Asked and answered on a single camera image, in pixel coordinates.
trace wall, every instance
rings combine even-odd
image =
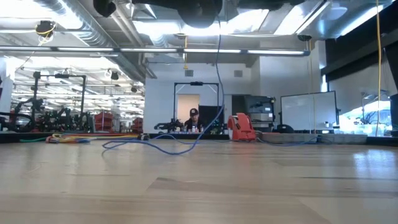
[[[336,91],[337,108],[341,110],[340,114],[361,107],[362,92],[369,95],[377,95],[378,74],[379,66],[378,64],[374,64],[364,70],[329,83],[329,89]],[[397,88],[387,61],[382,63],[381,90],[387,90],[389,96],[397,93]]]
[[[275,121],[280,121],[281,96],[320,92],[320,44],[315,43],[308,57],[260,57],[260,95],[276,98]]]
[[[150,68],[158,79],[146,80],[144,132],[157,133],[154,126],[158,123],[170,122],[173,118],[173,93],[175,82],[213,82],[218,83],[216,68],[211,64],[188,64],[194,70],[194,77],[185,77],[183,64],[176,65],[151,65]],[[224,86],[224,121],[227,121],[232,110],[232,97],[234,94],[251,94],[251,69],[245,64],[219,64],[220,77]],[[234,70],[242,70],[243,77],[235,78]],[[217,94],[208,86],[182,85],[176,87],[178,94],[198,94],[200,104],[206,106],[217,105]],[[220,89],[219,104],[222,104],[223,95]]]

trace shelving unit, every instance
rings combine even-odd
[[[95,129],[97,131],[112,132],[113,114],[103,110],[101,113],[94,115]]]

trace black cap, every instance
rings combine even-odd
[[[196,108],[192,108],[189,111],[189,116],[195,116],[195,115],[198,115],[198,114],[199,114],[199,111]]]

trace blue cable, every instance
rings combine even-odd
[[[217,20],[218,20],[218,25],[219,25],[219,27],[220,27],[220,29],[221,29],[220,17],[218,16],[218,14],[217,14],[216,16],[217,16]],[[221,103],[222,106],[221,106],[221,109],[220,109],[220,111],[218,112],[217,116],[216,116],[216,117],[210,122],[210,124],[203,130],[203,132],[198,136],[198,138],[195,140],[195,142],[192,143],[192,146],[191,146],[189,149],[184,150],[184,151],[182,151],[182,152],[169,152],[169,151],[163,150],[163,149],[161,149],[159,146],[156,146],[155,144],[152,144],[152,143],[147,142],[147,141],[141,141],[141,140],[118,140],[118,141],[109,141],[109,142],[103,144],[102,146],[105,148],[105,150],[101,153],[101,155],[103,156],[104,153],[105,153],[106,151],[111,150],[111,149],[114,149],[115,147],[118,147],[118,146],[121,146],[121,145],[127,144],[127,143],[145,144],[145,145],[154,147],[155,149],[159,150],[160,152],[166,153],[166,154],[171,155],[171,156],[182,155],[182,154],[188,153],[188,152],[190,152],[192,149],[194,149],[195,146],[198,144],[199,139],[203,136],[203,134],[207,131],[207,129],[209,129],[210,126],[213,125],[213,123],[220,117],[221,113],[224,111],[224,86],[223,86],[223,82],[221,81],[220,72],[219,72],[219,70],[218,70],[218,57],[219,57],[219,55],[220,55],[220,48],[221,48],[221,34],[219,34],[219,36],[218,36],[218,47],[217,47],[217,54],[216,54],[215,66],[216,66],[218,81],[219,81],[220,86],[221,86],[221,92],[222,92],[222,95],[223,95],[223,100],[222,100],[222,103]],[[115,145],[115,146],[108,147],[107,145],[108,145],[108,144],[111,144],[111,143],[118,143],[118,144]]]

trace whiteboard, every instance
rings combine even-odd
[[[282,96],[280,98],[282,123],[295,131],[332,130],[336,122],[336,92],[311,93],[306,95]]]

